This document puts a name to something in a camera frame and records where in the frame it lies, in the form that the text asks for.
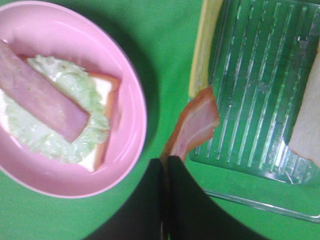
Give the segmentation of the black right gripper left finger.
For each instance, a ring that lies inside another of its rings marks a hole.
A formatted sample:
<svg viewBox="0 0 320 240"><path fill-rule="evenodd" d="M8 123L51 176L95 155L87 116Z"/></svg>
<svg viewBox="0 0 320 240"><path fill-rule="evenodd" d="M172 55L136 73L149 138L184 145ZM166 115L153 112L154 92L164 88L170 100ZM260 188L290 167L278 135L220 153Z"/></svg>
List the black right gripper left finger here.
<svg viewBox="0 0 320 240"><path fill-rule="evenodd" d="M163 166L149 161L135 190L116 213L86 240L160 240L163 221Z"/></svg>

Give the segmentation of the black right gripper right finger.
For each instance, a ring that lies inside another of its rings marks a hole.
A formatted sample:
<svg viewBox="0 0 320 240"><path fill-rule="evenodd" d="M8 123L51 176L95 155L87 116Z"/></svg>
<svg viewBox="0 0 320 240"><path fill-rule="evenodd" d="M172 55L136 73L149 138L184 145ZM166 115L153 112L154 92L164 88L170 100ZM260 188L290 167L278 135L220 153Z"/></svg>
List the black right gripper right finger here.
<svg viewBox="0 0 320 240"><path fill-rule="evenodd" d="M178 156L167 161L172 240L265 240L211 200Z"/></svg>

